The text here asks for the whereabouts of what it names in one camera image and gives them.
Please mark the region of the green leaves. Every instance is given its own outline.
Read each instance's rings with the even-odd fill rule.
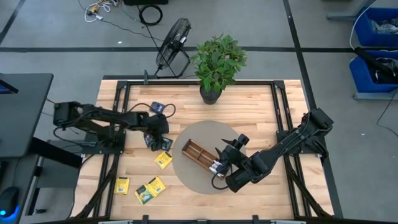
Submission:
[[[192,64],[197,65],[195,74],[200,85],[209,91],[225,90],[235,84],[234,74],[246,66],[246,53],[238,47],[238,41],[230,35],[214,36],[203,45],[197,45],[198,52],[192,55]]]

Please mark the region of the black plant pot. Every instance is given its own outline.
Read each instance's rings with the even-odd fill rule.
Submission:
[[[216,92],[214,90],[210,90],[209,92],[206,92],[205,87],[201,86],[200,95],[206,104],[213,105],[217,102],[218,98],[221,96],[221,91]]]

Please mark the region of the potted plant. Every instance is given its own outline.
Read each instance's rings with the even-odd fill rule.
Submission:
[[[197,65],[196,76],[200,79],[200,95],[209,105],[216,103],[227,85],[235,84],[234,74],[246,66],[246,52],[238,47],[238,41],[229,35],[212,37],[198,52],[191,56]]]

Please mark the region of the black desk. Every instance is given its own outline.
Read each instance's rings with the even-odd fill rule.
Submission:
[[[77,170],[81,164],[80,156],[33,137],[52,78],[50,73],[0,74],[0,80],[19,90],[0,95],[0,160],[9,162],[0,180],[0,191],[12,186],[14,177],[14,186],[19,188],[19,211],[13,221],[7,222],[10,224],[21,219],[32,179],[40,174],[40,156]]]

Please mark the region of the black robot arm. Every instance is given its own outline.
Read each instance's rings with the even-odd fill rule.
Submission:
[[[118,143],[115,128],[99,125],[93,120],[118,124],[118,131],[142,131],[159,141],[162,140],[162,134],[169,133],[169,124],[163,114],[149,116],[144,111],[120,113],[76,101],[54,105],[53,123],[57,128],[78,128],[95,135],[104,146],[115,146]]]
[[[248,182],[258,183],[271,173],[276,161],[286,153],[296,154],[297,148],[301,143],[308,144],[314,136],[324,136],[332,129],[333,121],[321,110],[311,110],[302,119],[301,125],[291,130],[283,140],[271,149],[256,152],[251,157],[247,157],[240,148],[249,142],[249,138],[241,134],[238,140],[223,141],[229,145],[223,152],[218,151],[220,163],[216,170],[225,174],[231,164],[238,167],[231,175],[226,176],[225,181],[228,187],[237,192]]]

